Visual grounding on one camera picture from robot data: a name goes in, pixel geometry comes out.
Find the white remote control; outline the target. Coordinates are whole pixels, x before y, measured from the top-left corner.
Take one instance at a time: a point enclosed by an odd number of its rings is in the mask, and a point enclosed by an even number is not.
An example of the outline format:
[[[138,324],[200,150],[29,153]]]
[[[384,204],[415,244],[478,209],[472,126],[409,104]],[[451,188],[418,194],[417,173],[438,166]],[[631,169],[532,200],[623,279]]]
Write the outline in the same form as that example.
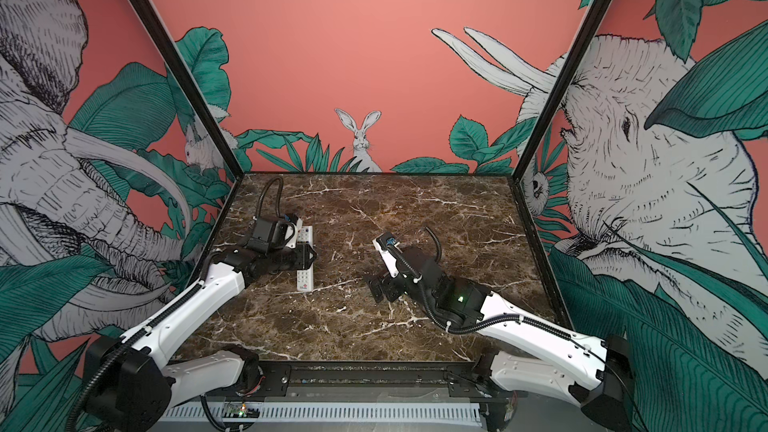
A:
[[[295,250],[299,254],[299,265],[301,266],[296,272],[296,289],[301,293],[312,292],[314,290],[314,261],[316,259],[312,226],[303,226],[299,230]]]

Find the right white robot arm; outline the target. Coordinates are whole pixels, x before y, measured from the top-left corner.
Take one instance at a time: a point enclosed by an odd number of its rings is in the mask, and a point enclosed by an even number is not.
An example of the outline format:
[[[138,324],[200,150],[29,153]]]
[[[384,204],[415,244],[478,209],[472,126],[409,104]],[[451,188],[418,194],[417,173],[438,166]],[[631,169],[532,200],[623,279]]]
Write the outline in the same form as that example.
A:
[[[402,247],[389,233],[373,246],[386,266],[369,281],[377,301],[407,296],[446,334],[479,334],[523,351],[497,352],[480,370],[497,388],[555,398],[609,430],[632,430],[634,374],[625,338],[578,333],[527,312],[487,286],[447,274],[437,256]]]

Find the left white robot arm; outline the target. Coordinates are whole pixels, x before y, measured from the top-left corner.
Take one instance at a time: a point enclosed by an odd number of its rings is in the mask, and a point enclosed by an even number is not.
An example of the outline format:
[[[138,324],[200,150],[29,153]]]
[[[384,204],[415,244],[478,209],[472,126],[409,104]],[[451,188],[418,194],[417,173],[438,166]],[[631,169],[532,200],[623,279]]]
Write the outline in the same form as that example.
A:
[[[313,228],[296,217],[286,237],[268,245],[258,239],[258,219],[248,240],[211,255],[191,287],[157,313],[121,334],[88,347],[81,390],[64,428],[75,431],[83,414],[118,431],[147,431],[170,408],[213,390],[232,388],[248,397],[262,388],[257,354],[232,346],[201,359],[173,363],[180,346],[222,305],[264,275],[312,271],[317,258]]]

